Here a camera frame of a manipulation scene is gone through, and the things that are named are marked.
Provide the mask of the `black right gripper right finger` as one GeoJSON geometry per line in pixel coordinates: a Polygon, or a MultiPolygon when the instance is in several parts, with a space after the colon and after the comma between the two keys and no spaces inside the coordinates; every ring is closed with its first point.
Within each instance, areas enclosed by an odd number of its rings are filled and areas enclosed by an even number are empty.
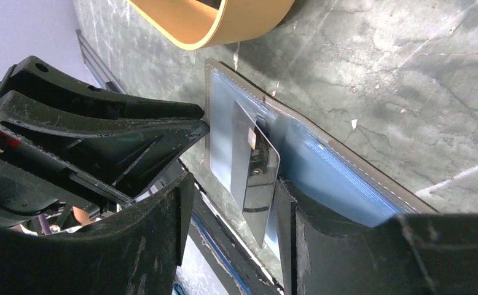
{"type": "Polygon", "coordinates": [[[478,214],[399,214],[367,227],[278,178],[285,294],[478,294],[478,214]]]}

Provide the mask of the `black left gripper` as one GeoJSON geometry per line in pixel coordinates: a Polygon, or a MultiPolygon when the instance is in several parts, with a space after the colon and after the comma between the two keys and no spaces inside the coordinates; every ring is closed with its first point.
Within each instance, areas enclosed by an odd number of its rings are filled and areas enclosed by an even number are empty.
{"type": "Polygon", "coordinates": [[[61,230],[128,203],[210,130],[193,103],[153,100],[77,80],[38,57],[0,81],[0,226],[61,230]]]}

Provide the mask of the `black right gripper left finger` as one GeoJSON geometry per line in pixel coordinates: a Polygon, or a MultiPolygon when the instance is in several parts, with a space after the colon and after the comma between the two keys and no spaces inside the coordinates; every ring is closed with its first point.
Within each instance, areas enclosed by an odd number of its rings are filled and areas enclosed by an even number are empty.
{"type": "Polygon", "coordinates": [[[184,172],[153,196],[76,232],[0,227],[0,294],[170,294],[194,204],[184,172]]]}

